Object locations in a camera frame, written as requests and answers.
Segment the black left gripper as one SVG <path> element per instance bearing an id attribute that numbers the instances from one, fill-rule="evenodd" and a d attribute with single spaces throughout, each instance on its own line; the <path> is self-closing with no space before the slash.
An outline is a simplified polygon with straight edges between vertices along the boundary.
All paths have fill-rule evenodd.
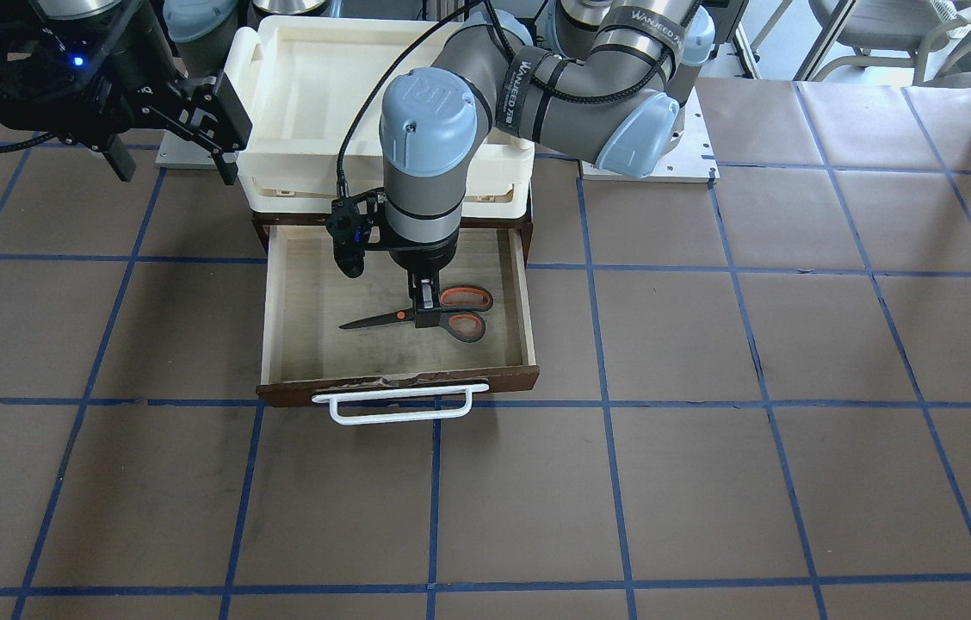
<path id="1" fill-rule="evenodd" d="M 395 240 L 387 244 L 392 260 L 407 272 L 408 293 L 413 301 L 415 328 L 436 328 L 441 322 L 439 274 L 453 262 L 457 239 L 444 239 L 433 244 Z"/>

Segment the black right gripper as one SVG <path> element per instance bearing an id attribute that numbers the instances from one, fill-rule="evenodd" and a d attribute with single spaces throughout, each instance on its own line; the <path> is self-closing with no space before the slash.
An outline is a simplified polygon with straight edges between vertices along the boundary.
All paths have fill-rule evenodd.
<path id="1" fill-rule="evenodd" d="M 185 78 L 159 17 L 0 22 L 0 122 L 91 149 L 122 181 L 135 164 L 122 134 L 163 129 L 210 154 L 227 187 L 252 121 L 226 73 Z"/>

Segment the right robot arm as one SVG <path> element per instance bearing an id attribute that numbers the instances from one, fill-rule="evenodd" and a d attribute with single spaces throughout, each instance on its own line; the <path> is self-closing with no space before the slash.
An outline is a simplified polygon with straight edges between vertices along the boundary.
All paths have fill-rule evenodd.
<path id="1" fill-rule="evenodd" d="M 0 123 L 56 134 L 100 153 L 130 181 L 136 165 L 121 141 L 163 129 L 209 153 L 227 185 L 227 154 L 248 145 L 252 122 L 224 71 L 186 77 L 147 1 L 36 1 L 40 25 L 0 27 Z"/>

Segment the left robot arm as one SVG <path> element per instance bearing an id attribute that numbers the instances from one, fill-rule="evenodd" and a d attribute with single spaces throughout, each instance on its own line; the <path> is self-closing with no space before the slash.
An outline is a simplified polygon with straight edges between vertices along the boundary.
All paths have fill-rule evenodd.
<path id="1" fill-rule="evenodd" d="M 428 66 L 396 77 L 380 103 L 386 220 L 380 242 L 408 274 L 413 307 L 441 320 L 439 272 L 453 260 L 468 169 L 493 130 L 632 179 L 673 148 L 681 109 L 716 47 L 699 1 L 591 1 L 592 23 L 563 3 L 556 48 L 498 10 L 477 10 Z"/>

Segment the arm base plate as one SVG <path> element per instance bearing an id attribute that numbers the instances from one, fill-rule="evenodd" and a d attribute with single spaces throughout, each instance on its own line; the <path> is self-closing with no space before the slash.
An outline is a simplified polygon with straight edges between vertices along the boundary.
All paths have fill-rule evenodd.
<path id="1" fill-rule="evenodd" d="M 168 170 L 215 171 L 213 156 L 194 141 L 183 140 L 170 131 L 163 132 L 155 162 Z"/>
<path id="2" fill-rule="evenodd" d="M 695 90 L 685 105 L 654 93 L 635 107 L 591 164 L 592 180 L 714 182 L 721 177 Z"/>

